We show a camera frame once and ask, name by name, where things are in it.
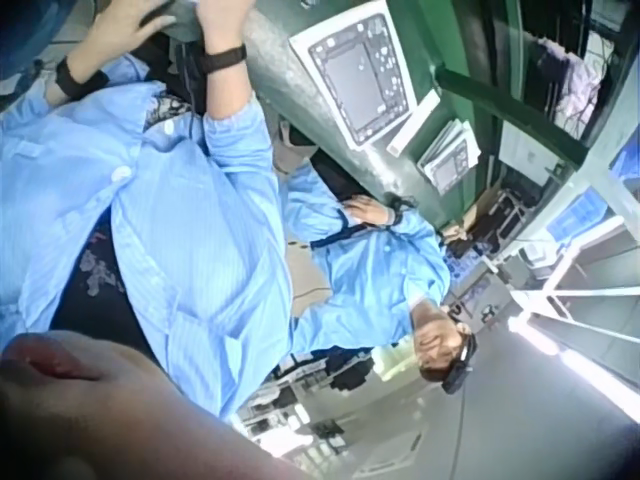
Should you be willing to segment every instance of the cable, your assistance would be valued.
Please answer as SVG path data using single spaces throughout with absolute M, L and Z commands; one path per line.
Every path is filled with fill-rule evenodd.
M 460 405 L 460 421 L 458 422 L 458 438 L 456 440 L 456 448 L 453 453 L 453 463 L 451 465 L 451 474 L 449 475 L 449 480 L 454 480 L 456 478 L 456 473 L 458 471 L 458 461 L 460 460 L 460 446 L 462 445 L 462 432 L 464 429 L 464 412 L 465 405 L 467 400 L 467 390 L 466 386 L 462 385 L 462 402 Z
M 302 293 L 300 295 L 296 295 L 295 297 L 293 297 L 293 301 L 299 300 L 301 298 L 306 297 L 307 295 L 311 295 L 312 293 L 315 292 L 322 292 L 322 291 L 328 291 L 330 292 L 331 289 L 328 287 L 319 287 L 319 288 L 312 288 L 311 290 L 309 290 L 308 292 Z

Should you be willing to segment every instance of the shirt cuff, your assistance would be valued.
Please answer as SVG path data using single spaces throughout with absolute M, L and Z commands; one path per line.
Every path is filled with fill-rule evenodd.
M 46 98 L 49 81 L 55 81 L 55 74 L 41 76 L 24 94 L 24 107 L 30 110 L 29 113 L 34 118 L 45 117 L 54 110 L 54 107 L 49 105 Z
M 242 110 L 229 118 L 214 120 L 209 114 L 205 115 L 205 128 L 213 134 L 232 133 L 255 127 L 257 121 L 264 121 L 264 113 L 260 102 L 252 95 L 251 100 Z

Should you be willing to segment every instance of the black wrist strap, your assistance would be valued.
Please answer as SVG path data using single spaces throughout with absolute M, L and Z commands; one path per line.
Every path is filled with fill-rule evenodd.
M 247 46 L 242 45 L 241 47 L 232 48 L 231 50 L 215 55 L 205 53 L 200 60 L 200 64 L 204 74 L 209 75 L 210 73 L 233 67 L 234 65 L 244 62 L 246 59 Z
M 71 76 L 66 57 L 56 68 L 56 84 L 72 101 L 82 100 L 87 95 L 103 89 L 108 83 L 109 77 L 102 71 L 96 73 L 85 83 L 76 82 Z

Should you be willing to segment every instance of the light blue shirt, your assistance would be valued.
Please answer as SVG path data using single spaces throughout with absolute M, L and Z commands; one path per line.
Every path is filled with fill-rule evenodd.
M 272 149 L 253 101 L 144 132 L 158 82 L 124 57 L 111 83 L 51 109 L 44 80 L 0 116 L 0 348 L 49 329 L 74 263 L 111 207 L 127 295 L 161 366 L 222 418 L 291 345 L 291 282 Z
M 299 240 L 321 240 L 342 229 L 342 205 L 310 163 L 282 190 L 285 224 Z M 369 229 L 318 248 L 313 261 L 333 295 L 299 318 L 292 353 L 395 343 L 412 332 L 416 290 L 440 305 L 451 281 L 435 231 L 416 210 L 404 212 L 395 227 Z

